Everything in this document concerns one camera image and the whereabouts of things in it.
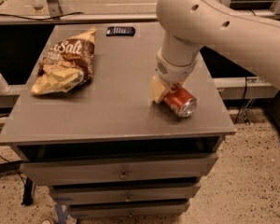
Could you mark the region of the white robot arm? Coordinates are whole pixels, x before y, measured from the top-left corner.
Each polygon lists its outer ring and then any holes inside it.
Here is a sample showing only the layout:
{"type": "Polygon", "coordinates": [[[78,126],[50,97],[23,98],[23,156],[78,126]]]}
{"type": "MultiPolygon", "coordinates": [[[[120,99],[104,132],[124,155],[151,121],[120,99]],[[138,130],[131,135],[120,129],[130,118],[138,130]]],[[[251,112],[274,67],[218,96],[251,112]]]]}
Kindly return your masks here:
{"type": "Polygon", "coordinates": [[[208,47],[280,90],[280,21],[241,15],[216,0],[158,0],[165,30],[152,78],[151,98],[160,103],[182,86],[202,47],[208,47]]]}

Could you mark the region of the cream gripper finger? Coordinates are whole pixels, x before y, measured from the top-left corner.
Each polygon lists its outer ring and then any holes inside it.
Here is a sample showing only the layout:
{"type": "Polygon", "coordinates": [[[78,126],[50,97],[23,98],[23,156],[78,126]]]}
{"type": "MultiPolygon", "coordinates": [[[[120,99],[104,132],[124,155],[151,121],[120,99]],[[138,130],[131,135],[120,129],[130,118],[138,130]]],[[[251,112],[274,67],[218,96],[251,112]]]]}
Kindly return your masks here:
{"type": "Polygon", "coordinates": [[[151,80],[151,99],[159,104],[168,93],[169,86],[160,77],[154,76],[151,80]]]}
{"type": "Polygon", "coordinates": [[[183,86],[183,84],[181,82],[172,83],[171,86],[170,86],[170,92],[176,92],[182,86],[183,86]]]}

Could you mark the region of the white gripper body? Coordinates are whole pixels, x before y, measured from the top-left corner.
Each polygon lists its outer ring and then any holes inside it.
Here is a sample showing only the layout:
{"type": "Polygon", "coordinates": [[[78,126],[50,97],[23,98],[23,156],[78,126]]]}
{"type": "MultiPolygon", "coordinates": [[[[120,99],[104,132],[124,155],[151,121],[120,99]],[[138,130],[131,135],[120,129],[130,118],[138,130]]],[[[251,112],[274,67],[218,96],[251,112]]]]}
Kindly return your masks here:
{"type": "Polygon", "coordinates": [[[193,49],[159,49],[156,72],[162,81],[169,84],[182,84],[197,63],[198,51],[193,49]]]}

